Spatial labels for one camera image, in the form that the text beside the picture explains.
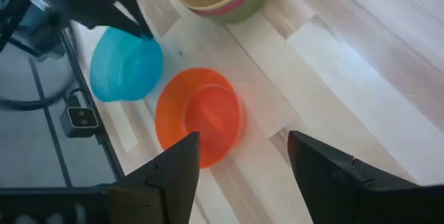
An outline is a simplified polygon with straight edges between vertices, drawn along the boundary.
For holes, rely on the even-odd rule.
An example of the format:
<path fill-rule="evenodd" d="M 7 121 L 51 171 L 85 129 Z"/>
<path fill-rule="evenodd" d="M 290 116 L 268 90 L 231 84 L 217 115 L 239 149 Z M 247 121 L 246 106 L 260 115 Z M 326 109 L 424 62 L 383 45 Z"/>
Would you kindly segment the orange plastic bowl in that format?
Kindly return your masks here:
<path fill-rule="evenodd" d="M 244 102 L 219 72 L 195 67 L 174 76 L 155 108 L 155 131 L 166 150 L 191 132 L 200 133 L 200 167 L 220 162 L 241 141 Z"/>

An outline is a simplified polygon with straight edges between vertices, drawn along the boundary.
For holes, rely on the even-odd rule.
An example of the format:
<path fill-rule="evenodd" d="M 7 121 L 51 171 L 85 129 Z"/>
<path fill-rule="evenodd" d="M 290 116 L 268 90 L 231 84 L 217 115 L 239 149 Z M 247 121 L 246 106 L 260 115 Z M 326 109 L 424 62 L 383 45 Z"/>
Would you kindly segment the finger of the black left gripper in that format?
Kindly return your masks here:
<path fill-rule="evenodd" d="M 138 25 L 138 31 L 140 37 L 146 39 L 153 39 L 153 34 L 144 19 L 137 0 L 119 0 L 122 6 L 131 14 Z"/>
<path fill-rule="evenodd" d="M 115 7 L 99 8 L 92 12 L 86 27 L 92 29 L 96 26 L 111 26 L 137 37 L 142 36 L 140 26 Z"/>

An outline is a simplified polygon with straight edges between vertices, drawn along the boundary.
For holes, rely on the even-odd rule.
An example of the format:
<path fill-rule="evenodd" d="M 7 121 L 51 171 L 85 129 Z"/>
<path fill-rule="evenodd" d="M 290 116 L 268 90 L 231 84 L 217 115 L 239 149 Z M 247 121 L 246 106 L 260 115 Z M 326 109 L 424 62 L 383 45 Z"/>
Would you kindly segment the teal plastic bowl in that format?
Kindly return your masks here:
<path fill-rule="evenodd" d="M 100 101 L 138 101 L 156 86 L 162 67 L 162 49 L 156 40 L 109 27 L 92 55 L 90 85 Z"/>

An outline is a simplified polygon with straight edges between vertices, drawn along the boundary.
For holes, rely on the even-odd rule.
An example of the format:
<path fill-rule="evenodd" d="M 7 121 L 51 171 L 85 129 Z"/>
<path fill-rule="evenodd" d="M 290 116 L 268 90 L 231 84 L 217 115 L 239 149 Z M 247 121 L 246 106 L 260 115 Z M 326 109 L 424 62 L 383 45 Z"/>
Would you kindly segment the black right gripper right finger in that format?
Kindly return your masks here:
<path fill-rule="evenodd" d="M 444 224 L 444 184 L 414 184 L 298 131 L 287 150 L 314 224 Z"/>

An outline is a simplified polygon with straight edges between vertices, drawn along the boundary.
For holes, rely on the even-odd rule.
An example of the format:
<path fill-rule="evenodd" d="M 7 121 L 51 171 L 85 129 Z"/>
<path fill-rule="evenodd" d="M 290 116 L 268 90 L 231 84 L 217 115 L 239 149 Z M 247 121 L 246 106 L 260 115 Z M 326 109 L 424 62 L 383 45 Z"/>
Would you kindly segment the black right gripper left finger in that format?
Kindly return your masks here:
<path fill-rule="evenodd" d="M 199 133 L 191 132 L 107 190 L 110 224 L 188 224 L 199 173 Z"/>

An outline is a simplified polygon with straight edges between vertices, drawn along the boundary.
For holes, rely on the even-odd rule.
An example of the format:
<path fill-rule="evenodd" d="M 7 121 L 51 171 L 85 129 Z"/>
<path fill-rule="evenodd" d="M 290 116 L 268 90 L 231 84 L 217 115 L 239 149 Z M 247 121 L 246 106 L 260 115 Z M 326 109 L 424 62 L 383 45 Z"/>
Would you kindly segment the black aluminium table frame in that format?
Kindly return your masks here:
<path fill-rule="evenodd" d="M 87 88 L 86 81 L 80 73 L 78 63 L 78 39 L 74 32 L 73 21 L 60 12 L 54 10 L 47 0 L 41 0 L 43 11 L 55 18 L 50 24 L 52 36 L 58 38 L 74 70 L 72 77 L 55 94 L 38 101 L 14 101 L 0 97 L 0 109 L 13 111 L 41 110 L 57 103 L 60 100 L 67 102 L 69 96 L 75 94 L 73 84 L 78 83 L 78 91 L 83 93 L 87 107 L 91 108 L 99 123 L 96 131 L 103 141 L 107 135 L 101 125 L 96 104 L 92 93 Z M 32 56 L 41 55 L 41 51 L 27 46 L 15 39 L 12 35 L 24 18 L 27 10 L 33 5 L 33 0 L 8 0 L 4 7 L 0 7 L 0 52 L 7 44 L 12 44 Z M 0 189 L 0 214 L 3 223 L 14 223 L 20 216 L 30 216 L 39 223 L 44 222 L 54 214 L 61 215 L 65 223 L 74 224 L 79 219 L 91 224 L 110 224 L 105 197 L 110 184 L 99 184 L 93 187 L 67 188 L 13 188 Z M 83 216 L 77 215 L 78 207 L 84 209 Z"/>

